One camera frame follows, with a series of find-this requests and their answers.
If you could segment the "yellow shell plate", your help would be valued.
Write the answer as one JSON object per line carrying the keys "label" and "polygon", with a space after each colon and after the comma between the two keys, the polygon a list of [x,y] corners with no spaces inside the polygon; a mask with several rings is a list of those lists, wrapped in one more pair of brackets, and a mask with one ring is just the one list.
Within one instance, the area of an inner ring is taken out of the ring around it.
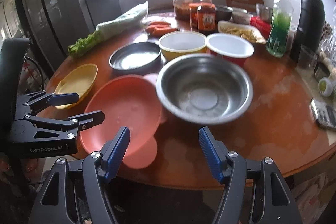
{"label": "yellow shell plate", "polygon": [[58,83],[54,93],[77,93],[79,100],[76,103],[56,106],[56,108],[63,110],[78,105],[92,89],[97,73],[98,67],[96,64],[84,64],[68,73],[68,75]]}

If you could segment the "pink bear plastic plate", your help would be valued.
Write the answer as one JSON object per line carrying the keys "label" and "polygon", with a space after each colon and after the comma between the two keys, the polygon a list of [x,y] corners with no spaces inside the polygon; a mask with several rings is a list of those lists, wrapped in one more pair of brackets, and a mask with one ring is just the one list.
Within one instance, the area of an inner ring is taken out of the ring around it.
{"label": "pink bear plastic plate", "polygon": [[105,119],[102,124],[81,132],[80,151],[100,150],[121,127],[127,127],[130,142],[122,162],[132,169],[151,165],[158,152],[154,135],[166,119],[155,90],[157,76],[155,73],[121,76],[102,86],[85,112],[101,110]]}

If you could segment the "steel pan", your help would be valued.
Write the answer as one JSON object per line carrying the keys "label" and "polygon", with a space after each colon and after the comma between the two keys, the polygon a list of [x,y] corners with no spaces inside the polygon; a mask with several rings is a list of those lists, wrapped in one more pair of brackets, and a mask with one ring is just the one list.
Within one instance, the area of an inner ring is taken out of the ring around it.
{"label": "steel pan", "polygon": [[131,43],[114,51],[110,67],[120,74],[145,72],[161,60],[161,49],[154,42]]}

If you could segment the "yellow enamel bowl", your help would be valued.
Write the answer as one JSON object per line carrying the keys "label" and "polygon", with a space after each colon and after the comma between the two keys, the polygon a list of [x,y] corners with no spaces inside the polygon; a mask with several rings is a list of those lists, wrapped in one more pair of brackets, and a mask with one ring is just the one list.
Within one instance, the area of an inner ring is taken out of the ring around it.
{"label": "yellow enamel bowl", "polygon": [[158,41],[163,57],[171,61],[192,53],[206,53],[206,37],[195,31],[176,31],[164,35]]}

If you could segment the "large steel bowl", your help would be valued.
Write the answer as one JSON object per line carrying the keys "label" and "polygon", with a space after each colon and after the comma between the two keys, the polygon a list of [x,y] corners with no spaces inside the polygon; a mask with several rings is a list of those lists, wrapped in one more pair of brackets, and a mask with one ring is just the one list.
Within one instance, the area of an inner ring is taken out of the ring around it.
{"label": "large steel bowl", "polygon": [[171,114],[203,126],[238,119],[253,99],[253,86],[244,69],[206,53],[169,61],[160,70],[155,88]]}

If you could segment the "red instant noodle bowl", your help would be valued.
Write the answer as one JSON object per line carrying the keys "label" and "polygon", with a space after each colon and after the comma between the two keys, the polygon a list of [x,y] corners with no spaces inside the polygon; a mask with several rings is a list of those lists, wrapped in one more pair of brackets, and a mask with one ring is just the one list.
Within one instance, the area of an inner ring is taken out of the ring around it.
{"label": "red instant noodle bowl", "polygon": [[211,34],[206,37],[205,44],[209,52],[221,59],[243,67],[246,60],[254,54],[250,42],[230,34]]}

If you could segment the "silver phone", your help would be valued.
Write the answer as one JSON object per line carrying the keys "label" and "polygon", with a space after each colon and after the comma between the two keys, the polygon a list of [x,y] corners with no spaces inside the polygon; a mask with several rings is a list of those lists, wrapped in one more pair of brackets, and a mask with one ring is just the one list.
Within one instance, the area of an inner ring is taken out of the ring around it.
{"label": "silver phone", "polygon": [[310,101],[310,110],[318,127],[335,131],[336,120],[334,106],[312,98]]}

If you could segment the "carrot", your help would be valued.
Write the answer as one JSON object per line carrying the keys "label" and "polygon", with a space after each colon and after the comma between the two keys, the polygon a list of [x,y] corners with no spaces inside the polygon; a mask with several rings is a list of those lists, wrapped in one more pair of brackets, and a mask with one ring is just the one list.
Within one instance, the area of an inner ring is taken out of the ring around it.
{"label": "carrot", "polygon": [[151,36],[160,38],[164,36],[165,34],[169,34],[171,32],[176,32],[176,31],[179,31],[179,29],[174,28],[174,27],[156,27],[154,31],[151,33]]}
{"label": "carrot", "polygon": [[171,23],[169,22],[165,22],[165,21],[152,21],[149,23],[149,26],[152,26],[152,25],[165,25],[165,26],[170,26]]}
{"label": "carrot", "polygon": [[147,26],[147,28],[145,29],[147,34],[152,34],[156,28],[166,28],[166,27],[170,27],[170,25],[167,24],[152,24]]}

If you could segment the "carrot middle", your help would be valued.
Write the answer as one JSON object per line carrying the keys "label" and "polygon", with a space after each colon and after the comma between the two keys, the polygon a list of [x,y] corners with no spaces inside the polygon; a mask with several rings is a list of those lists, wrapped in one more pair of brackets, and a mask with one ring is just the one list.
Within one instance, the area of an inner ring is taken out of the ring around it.
{"label": "carrot middle", "polygon": [[170,25],[167,24],[152,24],[147,26],[147,28],[145,29],[147,34],[152,34],[156,28],[166,28],[166,27],[170,27]]}

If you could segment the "carrot farthest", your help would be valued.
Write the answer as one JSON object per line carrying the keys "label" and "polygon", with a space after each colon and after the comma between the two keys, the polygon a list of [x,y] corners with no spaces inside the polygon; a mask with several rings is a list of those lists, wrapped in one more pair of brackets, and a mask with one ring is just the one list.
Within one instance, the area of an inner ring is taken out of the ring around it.
{"label": "carrot farthest", "polygon": [[149,23],[149,26],[152,26],[152,25],[165,25],[165,26],[170,26],[171,23],[169,22],[165,22],[165,21],[152,21]]}

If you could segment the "fruit in foam net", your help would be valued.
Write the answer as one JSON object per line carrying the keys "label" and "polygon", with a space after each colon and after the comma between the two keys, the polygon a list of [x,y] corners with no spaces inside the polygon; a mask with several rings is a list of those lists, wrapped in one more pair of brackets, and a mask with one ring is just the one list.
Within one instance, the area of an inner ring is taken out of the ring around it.
{"label": "fruit in foam net", "polygon": [[335,83],[327,77],[323,77],[318,82],[318,91],[323,97],[334,96]]}

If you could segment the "clear pickle jar black lid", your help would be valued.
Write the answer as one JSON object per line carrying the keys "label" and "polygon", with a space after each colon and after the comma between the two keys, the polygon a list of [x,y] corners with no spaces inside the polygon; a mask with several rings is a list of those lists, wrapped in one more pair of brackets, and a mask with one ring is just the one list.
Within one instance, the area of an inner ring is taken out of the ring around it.
{"label": "clear pickle jar black lid", "polygon": [[173,0],[175,19],[177,20],[190,20],[189,4],[193,0]]}

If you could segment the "brown sauce bottle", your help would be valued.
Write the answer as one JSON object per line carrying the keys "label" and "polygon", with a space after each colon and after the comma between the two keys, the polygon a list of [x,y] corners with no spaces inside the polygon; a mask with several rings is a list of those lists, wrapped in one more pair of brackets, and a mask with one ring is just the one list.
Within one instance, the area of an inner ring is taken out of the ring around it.
{"label": "brown sauce bottle", "polygon": [[212,34],[216,28],[216,11],[212,0],[200,0],[197,9],[198,32],[205,36]]}

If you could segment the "dark steel bowl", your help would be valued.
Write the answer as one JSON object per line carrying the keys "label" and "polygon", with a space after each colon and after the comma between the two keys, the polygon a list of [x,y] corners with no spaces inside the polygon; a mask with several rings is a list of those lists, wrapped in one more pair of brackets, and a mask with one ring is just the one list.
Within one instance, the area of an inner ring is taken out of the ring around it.
{"label": "dark steel bowl", "polygon": [[228,6],[216,5],[215,12],[217,22],[222,20],[229,21],[232,17],[233,9]]}

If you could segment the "green drink plastic bottle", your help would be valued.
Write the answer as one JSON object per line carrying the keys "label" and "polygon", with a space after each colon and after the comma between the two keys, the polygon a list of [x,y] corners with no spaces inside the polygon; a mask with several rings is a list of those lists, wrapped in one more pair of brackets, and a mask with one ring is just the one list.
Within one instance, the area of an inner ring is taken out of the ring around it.
{"label": "green drink plastic bottle", "polygon": [[292,16],[293,6],[290,0],[274,0],[271,30],[266,42],[267,51],[274,57],[283,57],[286,51]]}

